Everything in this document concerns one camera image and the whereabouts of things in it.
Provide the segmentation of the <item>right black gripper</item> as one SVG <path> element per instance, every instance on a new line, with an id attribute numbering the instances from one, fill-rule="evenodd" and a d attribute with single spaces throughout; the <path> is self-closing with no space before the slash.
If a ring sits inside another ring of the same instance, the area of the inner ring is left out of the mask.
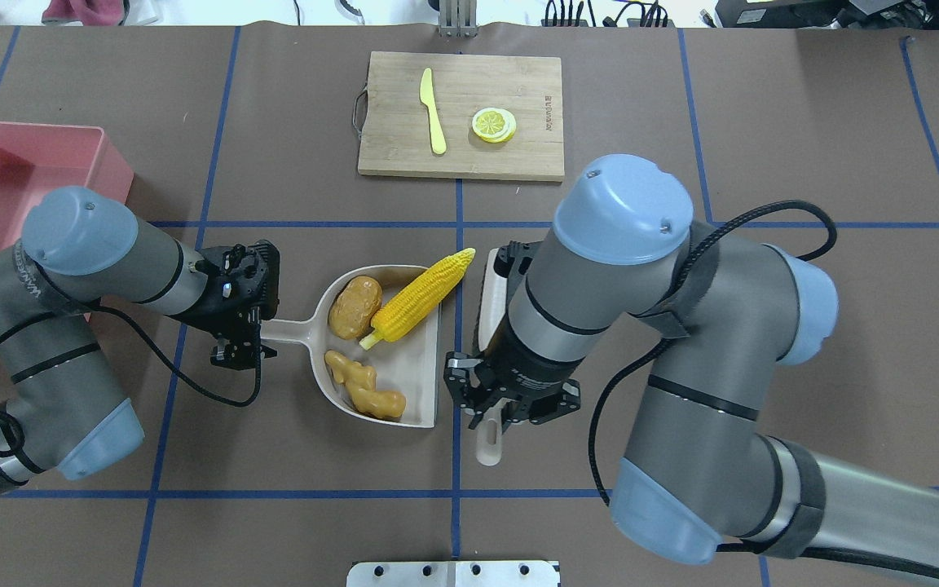
<path id="1" fill-rule="evenodd" d="M 448 352 L 446 386 L 454 404 L 482 424 L 486 412 L 505 401 L 500 427 L 530 422 L 541 425 L 581 408 L 579 383 L 571 378 L 576 363 L 553 363 L 533 355 L 476 355 Z"/>

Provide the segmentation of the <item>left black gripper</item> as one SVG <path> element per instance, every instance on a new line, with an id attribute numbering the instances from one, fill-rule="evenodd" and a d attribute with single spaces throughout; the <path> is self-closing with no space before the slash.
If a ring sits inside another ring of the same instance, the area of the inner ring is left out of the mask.
<path id="1" fill-rule="evenodd" d="M 267 239 L 252 245 L 199 249 L 195 270 L 205 289 L 185 311 L 185 324 L 225 343 L 214 346 L 211 364 L 228 370 L 253 370 L 277 357 L 270 346 L 255 346 L 257 324 L 271 320 L 279 305 L 280 251 Z"/>

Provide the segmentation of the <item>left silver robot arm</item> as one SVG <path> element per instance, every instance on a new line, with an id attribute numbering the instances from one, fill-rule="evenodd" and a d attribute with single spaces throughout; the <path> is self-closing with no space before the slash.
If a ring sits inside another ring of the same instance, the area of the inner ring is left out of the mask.
<path id="1" fill-rule="evenodd" d="M 83 479 L 143 442 L 90 315 L 119 317 L 189 382 L 104 298 L 211 334 L 213 364 L 260 373 L 276 356 L 261 327 L 276 314 L 279 277 L 279 250 L 265 239 L 193 249 L 89 188 L 48 193 L 26 216 L 21 237 L 0 252 L 0 496 L 48 470 Z"/>

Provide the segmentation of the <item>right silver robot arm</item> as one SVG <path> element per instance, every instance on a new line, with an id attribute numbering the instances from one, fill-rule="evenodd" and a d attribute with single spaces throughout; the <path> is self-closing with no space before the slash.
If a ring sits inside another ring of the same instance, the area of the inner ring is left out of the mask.
<path id="1" fill-rule="evenodd" d="M 580 405 L 573 372 L 619 316 L 659 331 L 608 498 L 615 526 L 659 556 L 719 551 L 823 558 L 939 584 L 939 491 L 757 434 L 773 372 L 804 363 L 837 322 L 831 278 L 774 245 L 733 235 L 806 201 L 762 205 L 716 229 L 681 182 L 644 157 L 585 167 L 538 244 L 500 251 L 504 313 L 478 355 L 448 353 L 443 378 L 476 427 L 545 423 Z"/>

